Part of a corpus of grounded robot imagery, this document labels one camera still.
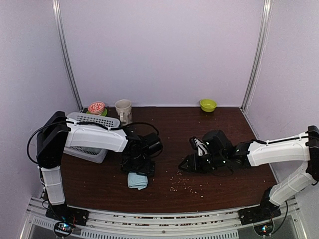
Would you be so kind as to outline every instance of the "white mug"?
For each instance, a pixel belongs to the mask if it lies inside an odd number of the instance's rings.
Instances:
[[[119,100],[115,103],[115,109],[120,117],[122,125],[132,123],[132,103],[129,100]]]

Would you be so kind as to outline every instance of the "blue cloth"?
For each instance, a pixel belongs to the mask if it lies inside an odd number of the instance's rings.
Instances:
[[[147,176],[137,175],[136,173],[130,172],[128,174],[128,187],[137,188],[138,190],[144,189],[148,186]]]

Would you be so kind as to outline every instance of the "robotic arm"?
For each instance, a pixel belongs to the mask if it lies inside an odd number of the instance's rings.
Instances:
[[[85,225],[88,212],[67,206],[61,178],[61,159],[64,147],[84,146],[122,153],[121,170],[153,176],[152,155],[162,151],[162,143],[155,133],[137,135],[128,127],[106,128],[94,122],[68,119],[64,112],[56,112],[37,135],[37,163],[46,187],[51,210],[46,216],[63,222],[75,221]]]
[[[236,146],[218,130],[200,140],[192,137],[190,144],[197,154],[188,155],[179,165],[187,172],[207,173],[219,167],[250,168],[266,163],[302,161],[301,166],[287,179],[267,189],[257,207],[239,211],[242,225],[280,216],[279,206],[305,187],[319,181],[319,129],[278,140],[252,140]]]

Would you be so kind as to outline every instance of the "wooden tabletop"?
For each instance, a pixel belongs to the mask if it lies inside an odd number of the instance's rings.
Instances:
[[[115,117],[114,109],[108,116]],[[182,213],[212,211],[258,204],[265,189],[276,184],[269,165],[236,169],[229,174],[179,172],[178,165],[193,153],[188,139],[221,129],[232,143],[251,140],[254,135],[238,108],[133,108],[133,120],[154,124],[160,131],[164,150],[155,159],[156,171],[146,189],[129,189],[127,175],[120,172],[121,154],[108,152],[101,164],[64,155],[63,187],[72,206],[133,213]],[[138,134],[152,129],[137,126]]]

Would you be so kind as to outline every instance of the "basket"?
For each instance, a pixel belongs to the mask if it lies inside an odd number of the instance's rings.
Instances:
[[[95,116],[90,114],[73,112],[68,114],[68,118],[72,118],[79,122],[91,121],[100,123],[106,127],[114,128],[120,126],[120,121],[115,118],[105,116]],[[88,147],[64,147],[64,153],[82,158],[95,163],[102,163],[108,150]]]

